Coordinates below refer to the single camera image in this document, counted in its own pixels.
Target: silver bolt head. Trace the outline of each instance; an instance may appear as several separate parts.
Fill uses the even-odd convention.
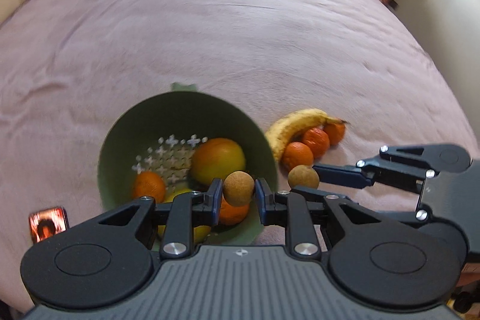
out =
[[[187,250],[187,246],[183,243],[167,243],[163,246],[163,250],[170,255],[181,255]]]
[[[428,217],[427,211],[424,211],[423,209],[417,211],[417,214],[415,215],[418,221],[425,221]]]
[[[318,247],[312,243],[300,243],[294,247],[294,251],[300,255],[313,255],[318,251]]]

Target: bed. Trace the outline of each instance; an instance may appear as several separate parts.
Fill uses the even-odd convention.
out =
[[[19,273],[28,214],[63,205],[75,225],[101,213],[109,128],[172,82],[196,83],[263,129],[308,107],[346,119],[324,163],[383,144],[480,155],[432,60],[378,0],[28,0],[0,27],[0,49],[0,299],[21,311],[32,306]],[[372,209],[416,206],[385,186],[336,190]],[[270,227],[256,242],[282,240]]]

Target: banana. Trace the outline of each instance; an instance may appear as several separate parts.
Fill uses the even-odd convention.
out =
[[[290,113],[275,122],[265,133],[270,144],[273,156],[278,162],[292,138],[308,131],[310,128],[319,127],[324,124],[343,124],[345,121],[340,118],[330,117],[320,109],[302,109]]]

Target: orange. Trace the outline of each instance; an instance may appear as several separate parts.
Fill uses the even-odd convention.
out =
[[[301,140],[311,149],[314,159],[321,158],[330,148],[328,135],[320,128],[309,129],[303,134]]]
[[[243,170],[245,155],[242,148],[230,139],[210,139],[191,157],[191,177],[206,186],[210,186],[214,178],[225,180],[232,172]]]
[[[244,206],[231,206],[222,197],[222,205],[220,206],[220,218],[219,221],[225,226],[233,226],[243,221],[247,217],[250,204]]]
[[[160,204],[165,198],[165,183],[156,172],[144,171],[137,175],[133,183],[133,198],[150,196]]]
[[[330,145],[337,145],[345,136],[345,124],[326,124],[323,131],[330,139]]]
[[[286,146],[282,156],[282,163],[286,169],[291,171],[292,168],[301,164],[311,166],[314,164],[314,154],[305,144],[294,141]]]

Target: tangerine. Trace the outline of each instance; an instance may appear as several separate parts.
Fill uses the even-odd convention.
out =
[[[289,172],[301,164],[311,166],[314,164],[314,154],[305,144],[294,141],[286,146],[283,152],[282,163]]]
[[[160,175],[152,171],[144,171],[137,175],[133,183],[133,198],[150,196],[156,203],[163,202],[165,198],[165,183]]]
[[[309,129],[303,134],[301,140],[311,149],[314,159],[321,158],[330,148],[328,135],[320,128]]]
[[[328,135],[330,145],[337,145],[345,136],[345,124],[326,124],[323,131]]]
[[[247,217],[250,204],[243,206],[231,206],[225,198],[222,197],[222,204],[220,205],[219,222],[225,226],[233,226],[242,222]]]

